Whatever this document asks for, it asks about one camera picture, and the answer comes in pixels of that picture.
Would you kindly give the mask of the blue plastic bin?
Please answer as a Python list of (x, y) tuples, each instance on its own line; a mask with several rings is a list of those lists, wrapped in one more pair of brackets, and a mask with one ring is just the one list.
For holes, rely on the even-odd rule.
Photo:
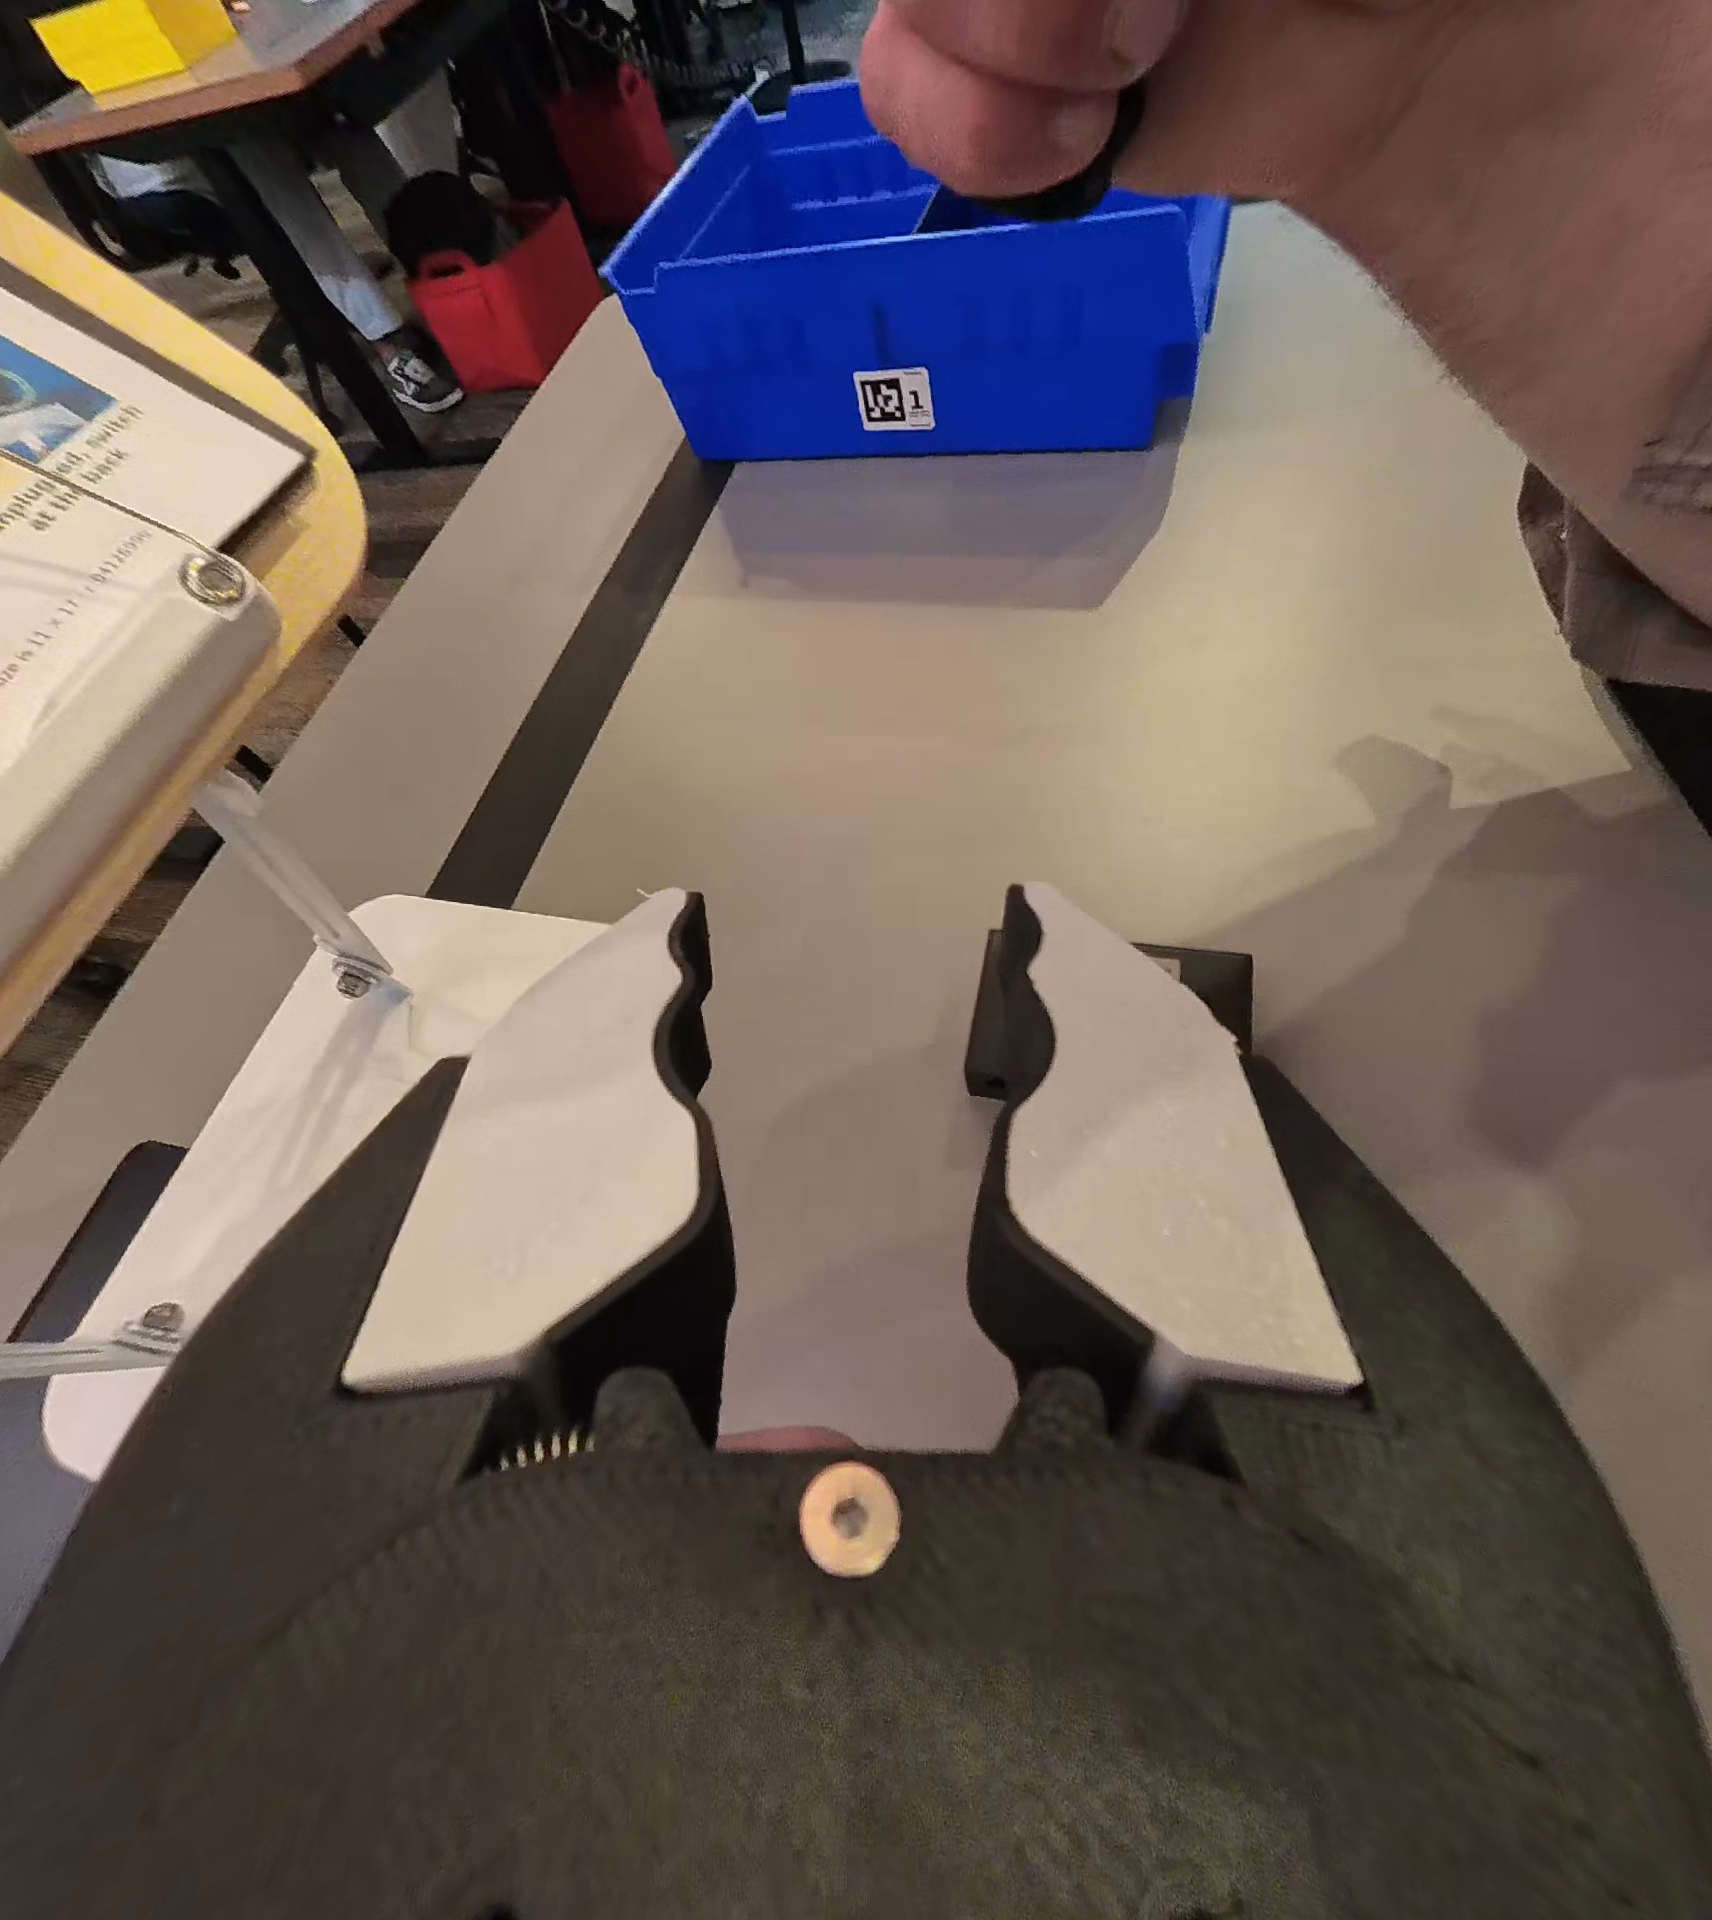
[(972, 204), (840, 78), (730, 103), (605, 273), (707, 461), (1139, 450), (1197, 389), (1229, 225), (1216, 196)]

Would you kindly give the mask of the person's right forearm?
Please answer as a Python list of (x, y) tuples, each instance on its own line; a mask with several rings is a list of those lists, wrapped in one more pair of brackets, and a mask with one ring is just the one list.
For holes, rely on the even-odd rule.
[(1251, 5), (1338, 240), (1571, 496), (1626, 497), (1712, 349), (1712, 4)]

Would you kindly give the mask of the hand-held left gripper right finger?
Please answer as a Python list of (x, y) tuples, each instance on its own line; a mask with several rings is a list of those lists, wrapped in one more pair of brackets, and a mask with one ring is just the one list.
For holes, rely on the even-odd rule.
[(1057, 884), (1010, 884), (997, 934), (965, 1285), (1016, 1383), (1082, 1375), (1125, 1444), (1203, 1388), (1357, 1396), (1235, 1032)]

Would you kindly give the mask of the white document stand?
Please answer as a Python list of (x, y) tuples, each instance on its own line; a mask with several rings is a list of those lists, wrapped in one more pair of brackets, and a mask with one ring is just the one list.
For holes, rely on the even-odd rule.
[(44, 1445), (63, 1471), (104, 1473), (181, 1341), (150, 1334), (143, 1350), (139, 1311), (175, 1306), (196, 1332), (435, 1065), (463, 1065), (521, 995), (605, 929), (404, 893), (367, 902), (356, 919), (395, 938), (400, 983), (353, 999), (325, 983), (321, 958), (304, 963), (85, 1311), (93, 1341), (54, 1350), (91, 1364), (46, 1377)]

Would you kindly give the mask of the black ethernet switch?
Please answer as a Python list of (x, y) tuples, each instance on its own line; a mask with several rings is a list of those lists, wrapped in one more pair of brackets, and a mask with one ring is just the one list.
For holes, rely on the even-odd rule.
[[(1205, 1002), (1209, 1015), (1242, 1053), (1254, 1049), (1256, 968), (1245, 952), (1178, 948), (1140, 941), (1140, 953)], [(1009, 993), (1003, 968), (1003, 929), (988, 928), (965, 1042), (965, 1092), (971, 1097), (1009, 1097)]]

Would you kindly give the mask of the red tote bag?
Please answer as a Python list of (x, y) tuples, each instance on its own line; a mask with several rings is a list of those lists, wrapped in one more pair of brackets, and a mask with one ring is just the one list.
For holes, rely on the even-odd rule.
[(515, 237), (495, 257), (428, 251), (412, 304), (471, 394), (535, 392), (606, 298), (571, 204), (511, 204)]
[(626, 230), (681, 165), (652, 81), (623, 62), (543, 101), (584, 228)]

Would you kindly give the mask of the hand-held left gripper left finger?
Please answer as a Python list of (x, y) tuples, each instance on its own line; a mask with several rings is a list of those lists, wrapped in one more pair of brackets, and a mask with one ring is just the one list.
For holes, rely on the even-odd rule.
[(721, 1432), (737, 1248), (702, 1092), (705, 898), (650, 893), (466, 1058), (341, 1371), (353, 1394), (518, 1388), (586, 1423), (652, 1369)]

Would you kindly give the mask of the yellow plastic bin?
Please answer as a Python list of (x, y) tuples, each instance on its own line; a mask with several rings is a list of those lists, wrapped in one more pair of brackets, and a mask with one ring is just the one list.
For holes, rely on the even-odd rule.
[(93, 95), (182, 75), (241, 37), (225, 2), (83, 2), (34, 16), (30, 29)]

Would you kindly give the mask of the person's right hand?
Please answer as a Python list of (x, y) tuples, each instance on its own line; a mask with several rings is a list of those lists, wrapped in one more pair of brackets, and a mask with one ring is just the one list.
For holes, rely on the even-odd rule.
[(869, 120), (992, 204), (1082, 179), (1288, 197), (1394, 129), (1445, 4), (884, 2), (861, 53)]

